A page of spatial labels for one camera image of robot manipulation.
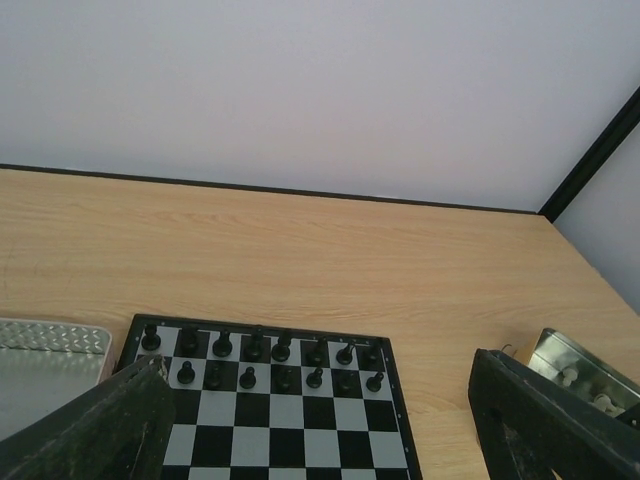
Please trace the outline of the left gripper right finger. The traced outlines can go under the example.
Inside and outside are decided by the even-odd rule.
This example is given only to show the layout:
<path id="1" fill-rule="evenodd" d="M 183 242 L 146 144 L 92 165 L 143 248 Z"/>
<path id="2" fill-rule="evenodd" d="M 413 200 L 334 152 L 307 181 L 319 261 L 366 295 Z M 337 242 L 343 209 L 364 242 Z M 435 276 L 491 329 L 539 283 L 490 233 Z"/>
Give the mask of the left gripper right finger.
<path id="1" fill-rule="evenodd" d="M 611 417 L 499 350 L 475 352 L 468 398 L 492 479 L 637 479 L 639 407 Z"/>

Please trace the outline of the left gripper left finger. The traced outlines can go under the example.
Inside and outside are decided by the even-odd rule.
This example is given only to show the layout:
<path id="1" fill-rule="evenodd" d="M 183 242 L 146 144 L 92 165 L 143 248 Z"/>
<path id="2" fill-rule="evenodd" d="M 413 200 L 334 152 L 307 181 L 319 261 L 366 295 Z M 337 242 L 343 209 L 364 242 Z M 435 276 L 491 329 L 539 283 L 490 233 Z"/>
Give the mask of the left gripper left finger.
<path id="1" fill-rule="evenodd" d="M 158 479 L 176 409 L 147 355 L 1 441 L 3 479 Z"/>

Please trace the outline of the black chess piece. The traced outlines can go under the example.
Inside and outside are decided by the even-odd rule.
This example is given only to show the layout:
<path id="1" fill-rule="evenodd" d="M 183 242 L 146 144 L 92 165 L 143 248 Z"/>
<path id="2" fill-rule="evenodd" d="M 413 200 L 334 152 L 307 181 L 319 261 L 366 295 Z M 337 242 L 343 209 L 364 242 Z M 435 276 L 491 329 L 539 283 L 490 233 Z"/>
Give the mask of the black chess piece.
<path id="1" fill-rule="evenodd" d="M 216 357 L 226 358 L 232 353 L 232 351 L 233 344 L 230 340 L 230 332 L 227 329 L 224 329 L 212 344 L 212 353 Z"/>
<path id="2" fill-rule="evenodd" d="M 156 351 L 161 345 L 161 338 L 157 333 L 155 324 L 147 324 L 141 339 L 141 347 L 145 351 Z"/>
<path id="3" fill-rule="evenodd" d="M 261 332 L 253 333 L 247 344 L 243 347 L 243 359 L 247 362 L 258 362 L 263 354 L 263 334 Z"/>
<path id="4" fill-rule="evenodd" d="M 192 326 L 182 328 L 179 346 L 183 355 L 192 355 L 196 352 L 199 346 L 198 329 Z"/>
<path id="5" fill-rule="evenodd" d="M 340 365 L 351 364 L 353 361 L 354 349 L 355 349 L 355 342 L 354 341 L 347 342 L 345 346 L 336 353 L 336 361 Z"/>
<path id="6" fill-rule="evenodd" d="M 290 330 L 284 330 L 278 337 L 271 350 L 271 358 L 276 362 L 285 362 L 289 359 L 292 335 Z"/>
<path id="7" fill-rule="evenodd" d="M 326 337 L 319 338 L 305 353 L 308 366 L 322 367 L 326 360 L 328 341 Z"/>
<path id="8" fill-rule="evenodd" d="M 381 342 L 376 339 L 369 346 L 363 348 L 360 365 L 366 370 L 380 370 L 382 365 L 381 356 Z"/>

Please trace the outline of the white piece in tin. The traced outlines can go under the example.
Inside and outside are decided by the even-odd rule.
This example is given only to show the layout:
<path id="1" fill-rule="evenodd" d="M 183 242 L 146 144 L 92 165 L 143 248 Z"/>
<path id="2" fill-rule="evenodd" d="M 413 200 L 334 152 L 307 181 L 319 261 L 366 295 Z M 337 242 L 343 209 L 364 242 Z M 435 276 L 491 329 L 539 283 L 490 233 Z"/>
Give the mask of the white piece in tin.
<path id="1" fill-rule="evenodd" d="M 558 381 L 563 388 L 569 388 L 578 379 L 579 372 L 573 367 L 566 367 L 558 374 Z"/>
<path id="2" fill-rule="evenodd" d="M 613 404 L 611 398 L 606 394 L 597 395 L 594 398 L 592 405 L 599 411 L 609 416 L 616 417 L 619 415 L 618 408 Z"/>

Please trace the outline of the gold metal tin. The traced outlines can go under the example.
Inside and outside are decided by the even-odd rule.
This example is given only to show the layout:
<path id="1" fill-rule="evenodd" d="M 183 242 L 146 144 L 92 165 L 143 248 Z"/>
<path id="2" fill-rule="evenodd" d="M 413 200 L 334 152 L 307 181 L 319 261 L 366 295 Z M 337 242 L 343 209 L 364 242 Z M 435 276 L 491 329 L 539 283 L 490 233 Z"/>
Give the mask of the gold metal tin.
<path id="1" fill-rule="evenodd" d="M 608 395 L 619 412 L 610 417 L 639 428 L 639 385 L 563 333 L 544 328 L 516 349 L 513 358 L 561 388 L 559 372 L 566 367 L 577 369 L 577 381 L 563 389 L 591 406 L 597 395 Z"/>

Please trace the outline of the black pawn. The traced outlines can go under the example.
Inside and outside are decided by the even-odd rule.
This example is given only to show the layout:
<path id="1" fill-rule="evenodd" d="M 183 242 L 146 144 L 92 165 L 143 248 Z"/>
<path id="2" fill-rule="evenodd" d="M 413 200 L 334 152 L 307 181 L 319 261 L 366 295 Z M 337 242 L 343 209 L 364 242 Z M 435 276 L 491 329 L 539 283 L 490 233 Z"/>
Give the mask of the black pawn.
<path id="1" fill-rule="evenodd" d="M 280 366 L 273 376 L 273 385 L 276 393 L 287 393 L 293 383 L 293 369 L 288 366 Z"/>
<path id="2" fill-rule="evenodd" d="M 334 393 L 336 396 L 349 396 L 354 390 L 357 374 L 351 370 L 334 371 Z"/>
<path id="3" fill-rule="evenodd" d="M 319 389 L 323 385 L 324 369 L 316 367 L 306 377 L 306 385 L 313 390 Z"/>
<path id="4" fill-rule="evenodd" d="M 381 390 L 385 375 L 382 371 L 376 372 L 373 376 L 370 376 L 366 380 L 366 388 L 372 393 L 377 393 Z"/>
<path id="5" fill-rule="evenodd" d="M 211 363 L 206 367 L 203 387 L 205 390 L 218 390 L 222 384 L 221 367 L 218 363 Z"/>
<path id="6" fill-rule="evenodd" d="M 256 381 L 255 368 L 248 366 L 239 377 L 239 386 L 244 390 L 251 390 L 255 387 Z"/>
<path id="7" fill-rule="evenodd" d="M 195 379 L 195 370 L 191 361 L 184 361 L 176 375 L 181 385 L 190 385 Z"/>

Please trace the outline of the black and grey chessboard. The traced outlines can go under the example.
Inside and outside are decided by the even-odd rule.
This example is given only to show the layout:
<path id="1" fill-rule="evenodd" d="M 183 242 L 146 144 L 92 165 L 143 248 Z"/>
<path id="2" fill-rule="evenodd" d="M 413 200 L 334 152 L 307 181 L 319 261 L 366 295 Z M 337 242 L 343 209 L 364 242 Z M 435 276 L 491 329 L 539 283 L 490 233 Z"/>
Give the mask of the black and grey chessboard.
<path id="1" fill-rule="evenodd" d="M 147 324 L 161 338 L 156 351 L 145 351 L 141 339 Z M 184 327 L 198 329 L 199 346 L 183 355 L 179 346 Z M 232 353 L 219 358 L 212 344 L 222 330 L 230 332 Z M 279 335 L 290 330 L 291 354 L 276 362 L 271 350 Z M 261 332 L 263 354 L 258 362 L 243 359 L 250 336 Z M 307 349 L 326 337 L 328 348 L 323 385 L 310 389 L 307 375 L 316 367 L 305 360 Z M 381 342 L 380 370 L 360 365 L 363 348 Z M 353 361 L 340 365 L 336 353 L 355 342 Z M 422 472 L 403 398 L 391 342 L 385 337 L 327 331 L 277 328 L 222 321 L 137 314 L 129 328 L 119 360 L 128 366 L 147 355 L 160 355 L 168 370 L 176 416 L 163 461 L 164 479 L 418 479 Z M 181 385 L 176 378 L 184 361 L 191 361 L 195 379 Z M 206 367 L 218 363 L 222 384 L 205 390 Z M 248 366 L 255 368 L 256 385 L 239 386 Z M 293 369 L 287 393 L 276 393 L 273 376 L 280 366 Z M 334 371 L 357 374 L 349 396 L 334 393 Z M 366 380 L 382 371 L 381 390 L 372 393 Z"/>

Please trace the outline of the black aluminium frame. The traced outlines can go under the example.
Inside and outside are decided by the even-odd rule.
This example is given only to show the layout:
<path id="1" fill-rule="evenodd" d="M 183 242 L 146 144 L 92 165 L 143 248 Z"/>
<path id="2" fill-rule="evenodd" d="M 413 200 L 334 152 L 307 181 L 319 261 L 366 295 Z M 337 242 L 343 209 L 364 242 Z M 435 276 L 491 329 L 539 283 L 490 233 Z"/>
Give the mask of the black aluminium frame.
<path id="1" fill-rule="evenodd" d="M 244 147 L 246 132 L 231 151 L 184 148 L 167 157 L 52 145 L 1 146 L 8 169 L 87 175 L 156 183 L 197 185 L 291 195 L 433 205 L 446 208 L 539 213 L 557 219 L 639 123 L 639 95 L 633 93 L 561 182 L 540 187 L 535 169 L 496 160 L 490 148 L 514 134 L 491 128 L 486 119 L 450 135 L 433 129 L 412 147 L 406 130 L 338 131 L 331 138 L 304 139 L 287 132 L 283 149 L 258 154 Z"/>

